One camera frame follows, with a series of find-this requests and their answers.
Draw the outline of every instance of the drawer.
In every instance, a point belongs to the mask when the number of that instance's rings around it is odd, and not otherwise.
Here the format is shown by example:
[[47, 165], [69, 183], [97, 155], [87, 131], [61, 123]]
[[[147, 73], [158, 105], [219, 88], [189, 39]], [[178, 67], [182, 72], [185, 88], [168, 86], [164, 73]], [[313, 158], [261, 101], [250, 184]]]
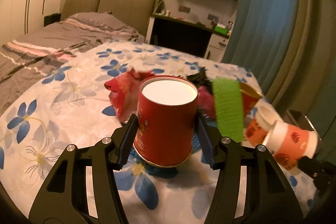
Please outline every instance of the drawer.
[[217, 34], [212, 34], [209, 40], [209, 46], [224, 50], [228, 43], [228, 39]]
[[208, 46], [204, 58], [216, 62], [221, 62], [224, 55], [224, 50], [217, 49], [212, 46]]

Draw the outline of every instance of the gray bedding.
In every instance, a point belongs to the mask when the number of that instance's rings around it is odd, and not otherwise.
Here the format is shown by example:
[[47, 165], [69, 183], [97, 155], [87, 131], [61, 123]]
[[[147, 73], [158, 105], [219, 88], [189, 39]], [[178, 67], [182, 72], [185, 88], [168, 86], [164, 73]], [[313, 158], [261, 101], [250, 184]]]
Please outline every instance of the gray bedding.
[[145, 42], [109, 13], [78, 13], [0, 48], [0, 115], [28, 88], [78, 54], [110, 39]]

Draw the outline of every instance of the wardrobe door handle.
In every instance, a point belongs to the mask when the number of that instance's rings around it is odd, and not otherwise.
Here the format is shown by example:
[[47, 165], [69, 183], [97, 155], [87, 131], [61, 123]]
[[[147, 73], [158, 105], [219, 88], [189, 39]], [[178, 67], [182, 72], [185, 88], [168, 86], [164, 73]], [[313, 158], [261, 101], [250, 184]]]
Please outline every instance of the wardrobe door handle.
[[28, 0], [28, 9], [27, 9], [27, 33], [28, 33], [28, 16], [29, 16], [29, 5], [30, 5], [30, 0]]
[[27, 3], [28, 3], [28, 0], [26, 0], [26, 8], [25, 8], [25, 34], [26, 34]]
[[45, 0], [43, 0], [42, 15], [44, 14], [44, 3], [45, 3]]

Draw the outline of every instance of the red cylindrical container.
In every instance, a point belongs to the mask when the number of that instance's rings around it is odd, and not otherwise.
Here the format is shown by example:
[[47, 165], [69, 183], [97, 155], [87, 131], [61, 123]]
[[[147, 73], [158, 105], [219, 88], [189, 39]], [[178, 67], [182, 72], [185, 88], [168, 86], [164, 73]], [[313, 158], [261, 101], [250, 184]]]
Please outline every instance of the red cylindrical container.
[[184, 162], [192, 150], [197, 88], [174, 76], [153, 76], [139, 89], [139, 129], [134, 148], [150, 164], [160, 167]]

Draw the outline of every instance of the metal screw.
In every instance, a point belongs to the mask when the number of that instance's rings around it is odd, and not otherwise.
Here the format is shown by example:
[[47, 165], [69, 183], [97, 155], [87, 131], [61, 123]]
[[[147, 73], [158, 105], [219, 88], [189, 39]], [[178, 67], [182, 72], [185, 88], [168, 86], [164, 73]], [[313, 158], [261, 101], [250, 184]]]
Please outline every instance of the metal screw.
[[68, 150], [69, 152], [74, 151], [74, 149], [75, 149], [75, 146], [74, 146], [73, 144], [70, 144], [70, 145], [68, 145], [68, 147], [67, 147], [67, 150]]
[[111, 138], [109, 138], [109, 137], [106, 137], [106, 138], [103, 138], [102, 140], [101, 140], [101, 142], [103, 143], [103, 144], [108, 144], [108, 143], [110, 143], [112, 140], [111, 140]]
[[264, 146], [264, 145], [262, 145], [262, 144], [260, 144], [260, 145], [258, 145], [258, 150], [260, 151], [260, 152], [265, 152], [266, 151], [266, 147]]
[[231, 140], [228, 137], [224, 137], [222, 138], [222, 143], [228, 144], [228, 143], [231, 143]]

